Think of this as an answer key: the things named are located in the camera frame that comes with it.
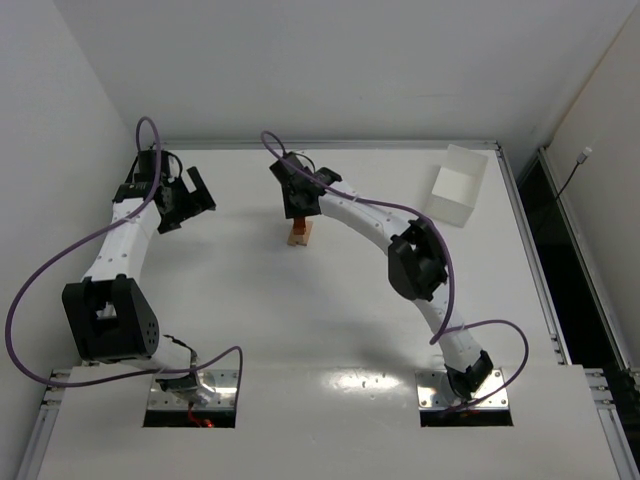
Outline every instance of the metal mounting plate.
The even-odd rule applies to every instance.
[[[205,370],[204,374],[213,377],[215,385],[213,400],[206,405],[194,405],[194,412],[233,412],[238,387],[238,370]],[[169,392],[163,392],[160,385],[151,381],[147,411],[155,412],[186,412],[187,402]]]
[[[493,370],[473,398],[483,397],[504,385],[504,375],[499,369]],[[420,370],[416,372],[418,389],[418,407],[420,411],[444,410],[459,403],[459,397],[453,393],[445,370]],[[500,390],[485,401],[474,405],[474,410],[509,410],[509,398],[506,389]]]

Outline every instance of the white wall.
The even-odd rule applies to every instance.
[[[556,184],[578,153],[593,148],[567,187],[574,212],[614,314],[640,365],[640,8],[602,60],[549,148]]]
[[[636,0],[54,0],[130,127],[491,138],[516,170]]]
[[[0,306],[40,264],[110,218],[110,199],[135,154],[133,134],[51,0],[0,2]],[[62,309],[97,245],[63,260],[28,293],[16,318],[20,357],[36,372],[77,351]],[[13,478],[43,387],[0,349],[0,478]]]

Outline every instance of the small wooden block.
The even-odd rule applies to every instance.
[[[304,232],[304,235],[296,235],[295,233],[293,233],[293,227],[291,227],[291,232],[289,233],[289,238],[287,239],[287,245],[291,245],[292,247],[295,247],[296,245],[302,245],[303,247],[306,247],[307,243],[309,243],[311,227],[313,227],[313,222],[307,220],[307,230]]]

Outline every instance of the white table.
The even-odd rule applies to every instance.
[[[465,228],[441,230],[462,315],[514,321],[529,339],[529,365],[508,389],[513,427],[421,428],[414,371],[442,359],[419,312],[390,287],[384,255],[322,217],[308,247],[287,246],[291,224],[265,151],[174,150],[198,166],[218,210],[154,239],[141,288],[161,330],[202,358],[242,346],[236,428],[141,428],[149,378],[68,390],[39,478],[617,478],[582,368],[558,365],[504,166],[486,148],[475,212]],[[305,153],[363,195],[416,207],[445,159],[424,148]],[[507,327],[473,334],[507,375],[520,363]],[[390,380],[332,380],[354,368]],[[72,380],[122,370],[78,367]]]

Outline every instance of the red wire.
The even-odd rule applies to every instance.
[[[213,423],[208,418],[205,418],[204,420],[200,420],[199,418],[196,418],[193,415],[193,403],[190,403],[189,404],[189,408],[187,409],[187,419],[190,422],[193,422],[196,425],[198,425],[198,427],[200,427],[200,428],[202,428],[202,427],[213,428]]]
[[[200,420],[193,416],[193,403],[190,403],[189,408],[187,409],[187,419],[190,422],[198,425],[198,427],[202,428],[202,423],[200,423]]]

